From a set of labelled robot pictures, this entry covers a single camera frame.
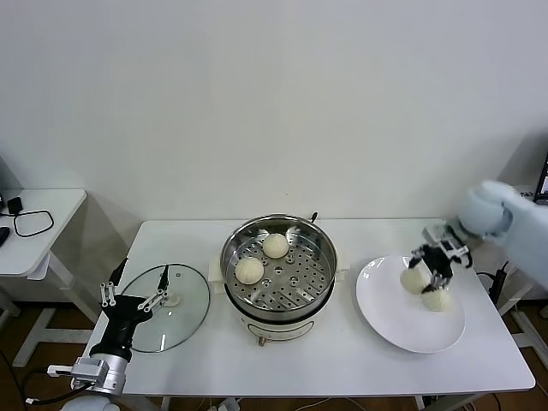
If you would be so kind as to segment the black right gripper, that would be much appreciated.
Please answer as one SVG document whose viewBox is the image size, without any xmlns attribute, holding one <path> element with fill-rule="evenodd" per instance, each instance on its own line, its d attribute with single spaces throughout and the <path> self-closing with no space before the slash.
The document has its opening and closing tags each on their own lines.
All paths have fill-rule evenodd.
<svg viewBox="0 0 548 411">
<path fill-rule="evenodd" d="M 434 275 L 432 280 L 423 288 L 421 294 L 447 289 L 453 277 L 451 261 L 440 247 L 424 244 L 412 251 L 408 262 L 408 269 L 412 270 L 423 260 L 429 271 Z"/>
</svg>

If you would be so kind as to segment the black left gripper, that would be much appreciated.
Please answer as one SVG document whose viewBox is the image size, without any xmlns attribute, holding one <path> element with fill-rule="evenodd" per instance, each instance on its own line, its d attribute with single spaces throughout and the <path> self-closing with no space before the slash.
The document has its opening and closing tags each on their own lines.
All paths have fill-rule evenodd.
<svg viewBox="0 0 548 411">
<path fill-rule="evenodd" d="M 101 307 L 108 318 L 108 324 L 99 343 L 91 348 L 92 354 L 131 354 L 136 327 L 152 318 L 152 312 L 168 299 L 169 266 L 160 276 L 155 295 L 148 298 L 116 295 L 128 259 L 113 270 L 106 283 L 99 285 Z"/>
</svg>

